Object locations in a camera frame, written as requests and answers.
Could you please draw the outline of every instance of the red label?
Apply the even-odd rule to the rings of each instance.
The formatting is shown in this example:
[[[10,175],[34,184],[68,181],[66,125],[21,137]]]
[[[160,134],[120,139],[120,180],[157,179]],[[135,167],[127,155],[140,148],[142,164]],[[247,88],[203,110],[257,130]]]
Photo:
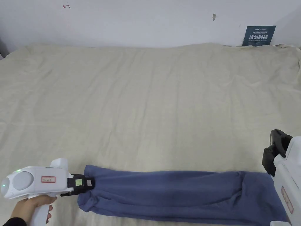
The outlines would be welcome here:
[[[287,205],[290,213],[292,214],[294,212],[294,207],[293,207],[292,203],[290,202],[290,199],[289,199],[284,187],[281,188],[281,194],[284,198],[284,201],[286,202],[286,205]]]
[[[56,177],[42,176],[41,177],[41,182],[42,183],[55,183],[56,182]]]

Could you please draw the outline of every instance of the blue sign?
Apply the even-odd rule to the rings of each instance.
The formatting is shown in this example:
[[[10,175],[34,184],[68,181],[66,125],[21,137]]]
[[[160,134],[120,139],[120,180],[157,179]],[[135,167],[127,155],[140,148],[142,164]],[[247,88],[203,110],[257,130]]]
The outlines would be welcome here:
[[[276,26],[248,26],[243,46],[264,46],[271,43]]]

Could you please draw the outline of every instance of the hand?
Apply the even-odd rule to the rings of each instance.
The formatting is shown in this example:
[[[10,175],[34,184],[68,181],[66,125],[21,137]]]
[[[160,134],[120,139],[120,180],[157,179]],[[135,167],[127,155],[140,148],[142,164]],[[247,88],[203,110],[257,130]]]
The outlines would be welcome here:
[[[53,203],[57,197],[50,197],[48,195],[40,195],[37,197],[33,197],[31,199],[23,199],[19,201],[11,214],[11,218],[19,217],[22,218],[27,225],[29,225],[30,220],[35,212],[35,209],[39,206],[51,204]],[[53,209],[52,205],[49,206],[49,211]],[[49,218],[51,218],[51,214],[48,213],[46,224],[48,223]]]

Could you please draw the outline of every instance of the label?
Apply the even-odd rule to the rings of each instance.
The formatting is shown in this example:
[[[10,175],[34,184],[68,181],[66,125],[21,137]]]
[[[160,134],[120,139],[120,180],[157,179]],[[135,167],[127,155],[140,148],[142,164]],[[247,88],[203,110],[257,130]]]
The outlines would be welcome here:
[[[271,43],[276,26],[248,26],[243,46],[264,46]]]
[[[287,205],[290,213],[292,214],[294,212],[294,207],[293,207],[292,203],[290,202],[290,199],[289,199],[284,187],[281,188],[281,194],[284,198],[284,201],[286,202],[286,205]]]
[[[82,186],[82,179],[75,180],[75,186]]]
[[[42,183],[55,183],[56,182],[56,177],[42,176],[41,177],[41,182]]]

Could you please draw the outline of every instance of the green sticker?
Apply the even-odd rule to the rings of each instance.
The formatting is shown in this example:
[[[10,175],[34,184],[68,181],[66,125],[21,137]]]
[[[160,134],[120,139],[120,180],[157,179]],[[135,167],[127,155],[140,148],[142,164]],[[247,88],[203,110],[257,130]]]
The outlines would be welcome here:
[[[75,186],[82,186],[82,180],[81,179],[75,180]]]

